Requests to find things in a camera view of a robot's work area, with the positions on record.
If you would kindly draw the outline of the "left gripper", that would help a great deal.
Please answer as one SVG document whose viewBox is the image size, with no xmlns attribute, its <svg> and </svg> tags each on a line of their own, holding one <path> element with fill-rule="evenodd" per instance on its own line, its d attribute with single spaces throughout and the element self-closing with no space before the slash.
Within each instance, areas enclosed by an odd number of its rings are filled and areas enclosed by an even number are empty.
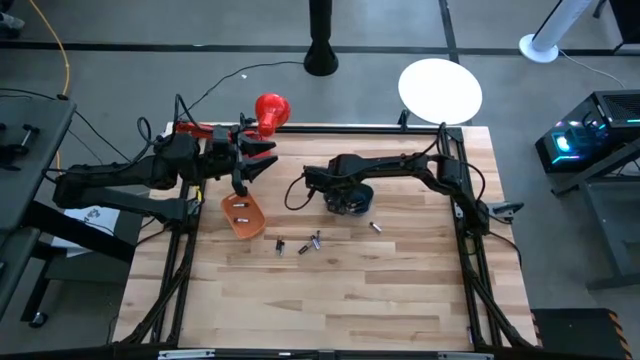
<svg viewBox="0 0 640 360">
<path fill-rule="evenodd" d="M 200 170 L 203 179 L 219 180 L 230 175 L 235 194 L 246 197 L 248 189 L 244 181 L 253 182 L 278 161 L 278 156 L 270 155 L 270 150 L 276 147 L 274 141 L 256 133 L 240 133 L 241 128 L 237 125 L 215 126 L 201 155 Z"/>
</svg>

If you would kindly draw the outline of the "red desk lamp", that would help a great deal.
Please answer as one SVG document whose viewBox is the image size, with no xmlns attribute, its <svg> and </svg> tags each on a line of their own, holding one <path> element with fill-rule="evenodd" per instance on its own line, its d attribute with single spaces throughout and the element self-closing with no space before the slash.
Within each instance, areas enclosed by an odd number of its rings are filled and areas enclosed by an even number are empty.
<svg viewBox="0 0 640 360">
<path fill-rule="evenodd" d="M 238 127 L 240 132 L 251 140 L 267 141 L 276 130 L 290 118 L 291 106 L 288 100 L 275 93 L 262 94 L 255 103 L 256 118 L 246 118 L 240 114 Z M 223 126 L 179 120 L 175 126 L 176 133 L 186 133 L 194 138 L 209 140 L 215 130 Z"/>
</svg>

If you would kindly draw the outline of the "orange plastic bin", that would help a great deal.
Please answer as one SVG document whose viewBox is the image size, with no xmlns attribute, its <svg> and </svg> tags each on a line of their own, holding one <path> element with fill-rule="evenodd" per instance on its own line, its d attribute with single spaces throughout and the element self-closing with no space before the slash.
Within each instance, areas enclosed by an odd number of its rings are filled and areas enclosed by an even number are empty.
<svg viewBox="0 0 640 360">
<path fill-rule="evenodd" d="M 236 202 L 248 202 L 250 205 L 246 208 L 232 207 L 232 204 Z M 251 239 L 260 235 L 266 227 L 266 217 L 250 194 L 245 197 L 236 194 L 226 196 L 221 200 L 220 207 L 233 232 L 241 240 Z M 236 217 L 248 218 L 250 222 L 234 223 L 234 218 Z"/>
</svg>

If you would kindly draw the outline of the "black pole with base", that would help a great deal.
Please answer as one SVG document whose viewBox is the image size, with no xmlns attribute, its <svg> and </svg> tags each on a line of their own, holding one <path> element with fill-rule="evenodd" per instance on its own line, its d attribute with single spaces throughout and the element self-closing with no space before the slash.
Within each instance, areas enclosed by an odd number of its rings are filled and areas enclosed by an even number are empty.
<svg viewBox="0 0 640 360">
<path fill-rule="evenodd" d="M 333 0 L 309 0 L 311 45 L 304 57 L 304 69 L 314 76 L 333 74 L 339 61 L 330 44 Z"/>
</svg>

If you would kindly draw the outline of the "white round table top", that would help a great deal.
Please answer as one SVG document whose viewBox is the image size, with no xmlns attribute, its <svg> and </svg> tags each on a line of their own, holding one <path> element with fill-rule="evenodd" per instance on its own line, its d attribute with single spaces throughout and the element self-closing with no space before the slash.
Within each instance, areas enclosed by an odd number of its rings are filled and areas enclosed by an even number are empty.
<svg viewBox="0 0 640 360">
<path fill-rule="evenodd" d="M 434 124 L 467 122 L 483 103 L 477 78 L 462 65 L 440 58 L 421 59 L 408 65 L 401 72 L 397 87 L 405 108 Z"/>
</svg>

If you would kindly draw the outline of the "white printed paper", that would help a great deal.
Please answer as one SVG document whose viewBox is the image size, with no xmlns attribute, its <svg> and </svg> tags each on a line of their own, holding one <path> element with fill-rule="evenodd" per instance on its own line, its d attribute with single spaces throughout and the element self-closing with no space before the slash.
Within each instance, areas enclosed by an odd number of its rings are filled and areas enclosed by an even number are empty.
<svg viewBox="0 0 640 360">
<path fill-rule="evenodd" d="M 100 206 L 91 206 L 83 209 L 67 209 L 64 211 L 64 214 L 101 232 L 114 235 L 120 211 Z M 54 237 L 51 245 L 55 248 L 65 250 L 67 258 L 90 252 L 89 249 L 59 237 Z"/>
</svg>

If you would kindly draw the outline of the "black side table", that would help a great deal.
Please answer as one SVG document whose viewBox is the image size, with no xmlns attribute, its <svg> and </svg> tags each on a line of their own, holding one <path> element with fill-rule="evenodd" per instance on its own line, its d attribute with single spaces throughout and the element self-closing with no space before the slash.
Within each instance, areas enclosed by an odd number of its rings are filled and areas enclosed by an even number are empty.
<svg viewBox="0 0 640 360">
<path fill-rule="evenodd" d="M 43 233 L 78 244 L 91 251 L 129 263 L 134 246 L 101 232 L 35 200 L 47 168 L 64 139 L 76 104 L 69 100 L 15 99 L 0 101 L 0 145 L 20 144 L 24 124 L 41 132 L 29 138 L 29 152 L 13 162 L 18 172 L 0 169 L 0 319 L 32 258 L 45 262 L 27 300 L 21 320 L 31 328 L 43 326 L 48 315 L 39 310 L 49 279 L 46 272 L 54 257 L 63 254 L 39 241 Z"/>
</svg>

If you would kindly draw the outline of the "black dumbbell-shaped tool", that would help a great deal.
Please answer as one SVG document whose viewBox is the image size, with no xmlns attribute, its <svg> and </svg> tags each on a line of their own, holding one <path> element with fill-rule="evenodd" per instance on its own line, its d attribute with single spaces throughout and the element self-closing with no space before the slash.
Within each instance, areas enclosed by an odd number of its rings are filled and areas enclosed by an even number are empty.
<svg viewBox="0 0 640 360">
<path fill-rule="evenodd" d="M 26 146 L 29 138 L 41 132 L 39 127 L 30 124 L 24 124 L 22 128 L 26 131 L 26 135 L 20 144 L 0 145 L 0 169 L 11 172 L 20 171 L 21 168 L 14 165 L 13 162 L 18 156 L 24 156 L 29 152 L 29 148 Z"/>
</svg>

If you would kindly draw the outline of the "computer with RGB lights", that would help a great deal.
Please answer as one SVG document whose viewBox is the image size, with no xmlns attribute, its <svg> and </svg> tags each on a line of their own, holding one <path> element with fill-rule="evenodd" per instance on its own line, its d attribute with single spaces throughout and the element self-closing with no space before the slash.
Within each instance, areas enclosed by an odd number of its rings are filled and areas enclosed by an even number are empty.
<svg viewBox="0 0 640 360">
<path fill-rule="evenodd" d="M 582 171 L 640 138 L 640 90 L 595 91 L 536 143 L 544 171 Z"/>
</svg>

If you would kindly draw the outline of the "black yellow striped box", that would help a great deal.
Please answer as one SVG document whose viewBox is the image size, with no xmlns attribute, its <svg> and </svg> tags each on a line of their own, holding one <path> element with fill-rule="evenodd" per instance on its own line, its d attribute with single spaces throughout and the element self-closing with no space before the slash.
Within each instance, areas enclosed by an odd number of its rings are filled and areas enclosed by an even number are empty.
<svg viewBox="0 0 640 360">
<path fill-rule="evenodd" d="M 607 308 L 538 308 L 532 319 L 547 351 L 633 360 L 618 315 Z"/>
</svg>

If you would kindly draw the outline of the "grey computer stand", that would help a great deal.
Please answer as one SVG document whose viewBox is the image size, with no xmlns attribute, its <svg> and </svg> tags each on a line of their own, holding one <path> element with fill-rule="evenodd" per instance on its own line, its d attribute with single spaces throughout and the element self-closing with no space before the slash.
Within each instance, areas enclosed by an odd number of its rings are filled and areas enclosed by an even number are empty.
<svg viewBox="0 0 640 360">
<path fill-rule="evenodd" d="M 640 246 L 640 175 L 611 174 L 638 159 L 640 138 L 551 188 L 556 197 L 580 191 L 604 240 L 611 275 L 587 283 L 590 291 L 640 285 L 640 262 L 630 254 Z"/>
</svg>

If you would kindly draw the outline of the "grey shoe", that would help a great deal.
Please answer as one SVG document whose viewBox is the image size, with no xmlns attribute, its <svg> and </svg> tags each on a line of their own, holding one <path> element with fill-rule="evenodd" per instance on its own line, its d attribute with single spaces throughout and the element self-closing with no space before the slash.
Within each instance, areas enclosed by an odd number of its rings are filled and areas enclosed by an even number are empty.
<svg viewBox="0 0 640 360">
<path fill-rule="evenodd" d="M 25 26 L 25 22 L 17 17 L 0 11 L 0 38 L 18 38 Z"/>
</svg>

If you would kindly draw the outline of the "black cabinet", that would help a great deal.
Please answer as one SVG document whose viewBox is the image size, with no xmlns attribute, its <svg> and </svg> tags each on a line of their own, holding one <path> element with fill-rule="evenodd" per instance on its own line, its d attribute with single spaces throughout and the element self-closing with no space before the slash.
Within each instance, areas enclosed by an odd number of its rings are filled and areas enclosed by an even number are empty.
<svg viewBox="0 0 640 360">
<path fill-rule="evenodd" d="M 640 0 L 598 0 L 593 17 L 602 24 L 612 54 L 640 55 Z"/>
</svg>

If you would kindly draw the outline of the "grey metal bracket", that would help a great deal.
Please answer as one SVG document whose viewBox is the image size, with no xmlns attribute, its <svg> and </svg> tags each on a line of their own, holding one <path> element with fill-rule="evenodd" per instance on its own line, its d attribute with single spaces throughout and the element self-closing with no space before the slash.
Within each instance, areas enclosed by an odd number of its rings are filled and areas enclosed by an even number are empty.
<svg viewBox="0 0 640 360">
<path fill-rule="evenodd" d="M 511 223 L 516 212 L 524 207 L 522 202 L 487 203 L 489 216 L 499 222 Z"/>
</svg>

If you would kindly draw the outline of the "silver metal bracket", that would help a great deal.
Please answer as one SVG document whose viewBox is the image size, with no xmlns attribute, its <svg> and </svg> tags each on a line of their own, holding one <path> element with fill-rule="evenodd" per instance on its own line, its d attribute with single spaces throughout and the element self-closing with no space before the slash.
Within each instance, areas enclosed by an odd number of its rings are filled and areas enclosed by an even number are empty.
<svg viewBox="0 0 640 360">
<path fill-rule="evenodd" d="M 204 360 L 215 356 L 215 349 L 174 349 L 160 351 L 157 360 Z"/>
<path fill-rule="evenodd" d="M 492 354 L 476 352 L 438 352 L 437 360 L 494 360 Z"/>
</svg>

